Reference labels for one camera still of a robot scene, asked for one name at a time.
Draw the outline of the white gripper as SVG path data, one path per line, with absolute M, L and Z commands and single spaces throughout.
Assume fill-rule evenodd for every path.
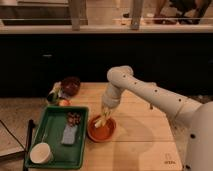
M 121 96 L 122 89 L 109 83 L 103 93 L 102 104 L 108 108 L 116 108 L 120 104 Z

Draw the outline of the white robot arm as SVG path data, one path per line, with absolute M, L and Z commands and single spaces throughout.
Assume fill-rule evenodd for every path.
M 103 106 L 116 108 L 124 90 L 134 93 L 189 129 L 184 171 L 213 171 L 213 101 L 203 104 L 138 80 L 130 66 L 112 67 L 107 79 Z

